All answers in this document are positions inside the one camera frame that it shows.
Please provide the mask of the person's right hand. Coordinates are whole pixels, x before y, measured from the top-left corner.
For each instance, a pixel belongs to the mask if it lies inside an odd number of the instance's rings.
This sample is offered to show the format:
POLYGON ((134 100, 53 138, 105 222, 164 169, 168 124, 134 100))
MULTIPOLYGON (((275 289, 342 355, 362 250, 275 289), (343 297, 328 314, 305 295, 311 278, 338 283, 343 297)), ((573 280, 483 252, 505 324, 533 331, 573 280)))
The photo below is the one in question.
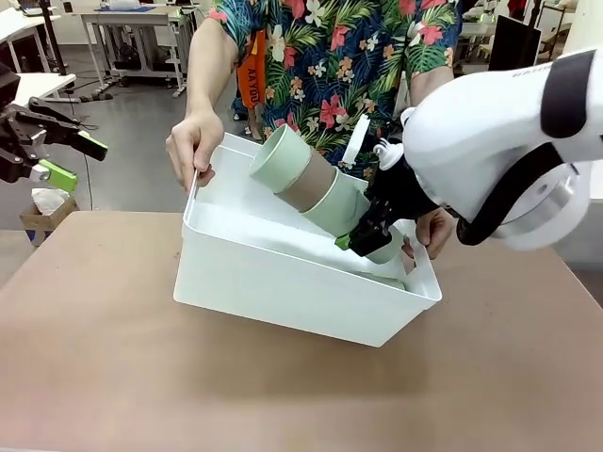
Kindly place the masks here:
POLYGON ((172 127, 166 139, 166 152, 186 192, 194 182, 206 186, 213 179, 211 157, 223 138, 223 124, 212 108, 187 114, 172 127))

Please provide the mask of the person's left hand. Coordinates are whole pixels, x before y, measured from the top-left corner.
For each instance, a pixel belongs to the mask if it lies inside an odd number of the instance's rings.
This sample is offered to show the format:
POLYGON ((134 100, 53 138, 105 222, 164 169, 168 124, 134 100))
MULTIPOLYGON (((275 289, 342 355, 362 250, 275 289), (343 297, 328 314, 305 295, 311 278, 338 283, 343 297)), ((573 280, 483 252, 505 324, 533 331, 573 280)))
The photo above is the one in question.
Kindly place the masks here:
POLYGON ((448 242, 455 225, 455 219, 444 208, 435 209, 416 221, 416 238, 432 260, 448 242))

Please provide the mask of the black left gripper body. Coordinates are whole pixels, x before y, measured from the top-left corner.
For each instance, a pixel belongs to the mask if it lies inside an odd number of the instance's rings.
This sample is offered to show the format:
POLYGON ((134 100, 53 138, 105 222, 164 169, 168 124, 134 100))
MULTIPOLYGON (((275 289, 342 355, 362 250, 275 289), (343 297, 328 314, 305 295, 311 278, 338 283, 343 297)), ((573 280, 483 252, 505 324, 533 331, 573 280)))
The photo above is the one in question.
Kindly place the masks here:
POLYGON ((26 123, 33 120, 29 107, 40 99, 31 97, 25 107, 14 104, 21 78, 8 66, 1 64, 1 180, 16 183, 19 179, 33 182, 48 181, 50 170, 40 164, 45 129, 33 132, 26 123))

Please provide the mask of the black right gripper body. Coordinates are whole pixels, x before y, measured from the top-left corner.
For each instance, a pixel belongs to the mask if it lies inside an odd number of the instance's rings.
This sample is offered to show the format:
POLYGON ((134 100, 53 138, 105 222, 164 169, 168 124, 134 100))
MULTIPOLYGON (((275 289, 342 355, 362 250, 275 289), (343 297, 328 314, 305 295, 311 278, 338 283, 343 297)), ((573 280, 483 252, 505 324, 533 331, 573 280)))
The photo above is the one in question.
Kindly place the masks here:
POLYGON ((391 226, 399 219, 417 220, 438 208, 404 156, 390 169, 377 169, 365 196, 370 201, 365 213, 370 226, 391 226))

